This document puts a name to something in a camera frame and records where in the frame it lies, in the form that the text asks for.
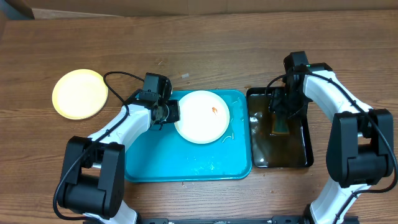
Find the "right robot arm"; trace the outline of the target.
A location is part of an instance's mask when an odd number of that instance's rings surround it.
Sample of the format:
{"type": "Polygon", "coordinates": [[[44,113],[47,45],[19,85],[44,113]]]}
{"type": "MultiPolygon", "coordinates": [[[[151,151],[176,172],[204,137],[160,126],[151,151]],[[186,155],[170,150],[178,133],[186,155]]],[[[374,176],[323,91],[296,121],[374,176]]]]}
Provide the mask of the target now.
{"type": "Polygon", "coordinates": [[[325,63],[285,63],[285,87],[270,108],[285,116],[316,103],[331,121],[326,150],[328,181],[308,207],[308,223],[344,223],[362,194],[383,194],[397,185],[394,125],[387,109],[374,109],[350,93],[325,63]]]}

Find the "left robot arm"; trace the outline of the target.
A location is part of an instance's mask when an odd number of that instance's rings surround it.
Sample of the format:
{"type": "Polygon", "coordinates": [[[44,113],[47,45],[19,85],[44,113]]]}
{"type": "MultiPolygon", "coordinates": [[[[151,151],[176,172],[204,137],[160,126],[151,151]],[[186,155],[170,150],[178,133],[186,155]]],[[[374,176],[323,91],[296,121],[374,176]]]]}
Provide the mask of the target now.
{"type": "Polygon", "coordinates": [[[72,137],[53,195],[55,214],[84,223],[139,223],[123,200],[126,151],[151,126],[178,119],[178,102],[169,91],[137,90],[103,129],[72,137]]]}

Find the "yellow plate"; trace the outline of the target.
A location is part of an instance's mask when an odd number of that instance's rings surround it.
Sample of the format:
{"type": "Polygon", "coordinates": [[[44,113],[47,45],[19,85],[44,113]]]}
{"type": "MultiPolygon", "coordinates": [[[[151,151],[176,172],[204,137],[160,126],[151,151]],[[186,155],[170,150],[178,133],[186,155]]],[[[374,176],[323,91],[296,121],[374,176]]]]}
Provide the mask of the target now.
{"type": "Polygon", "coordinates": [[[65,74],[54,86],[52,104],[68,119],[86,119],[99,112],[108,99],[103,76],[89,69],[65,74]]]}

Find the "green yellow sponge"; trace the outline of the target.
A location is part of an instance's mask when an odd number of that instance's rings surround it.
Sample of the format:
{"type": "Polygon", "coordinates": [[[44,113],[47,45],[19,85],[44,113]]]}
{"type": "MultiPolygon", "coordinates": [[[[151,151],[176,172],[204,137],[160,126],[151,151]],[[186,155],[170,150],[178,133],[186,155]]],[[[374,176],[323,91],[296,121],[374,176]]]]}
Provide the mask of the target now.
{"type": "Polygon", "coordinates": [[[272,115],[272,129],[271,134],[273,135],[287,135],[289,134],[289,126],[286,122],[286,118],[279,114],[272,115]]]}

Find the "white plate with stain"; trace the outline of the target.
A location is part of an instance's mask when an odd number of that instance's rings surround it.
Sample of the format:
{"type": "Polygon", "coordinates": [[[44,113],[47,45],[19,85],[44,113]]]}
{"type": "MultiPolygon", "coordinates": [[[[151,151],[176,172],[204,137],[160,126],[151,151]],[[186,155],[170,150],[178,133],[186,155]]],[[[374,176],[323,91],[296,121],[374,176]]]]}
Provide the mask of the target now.
{"type": "Polygon", "coordinates": [[[225,101],[216,93],[193,91],[178,101],[180,120],[177,132],[195,144],[208,144],[219,139],[229,126],[230,113],[225,101]]]}

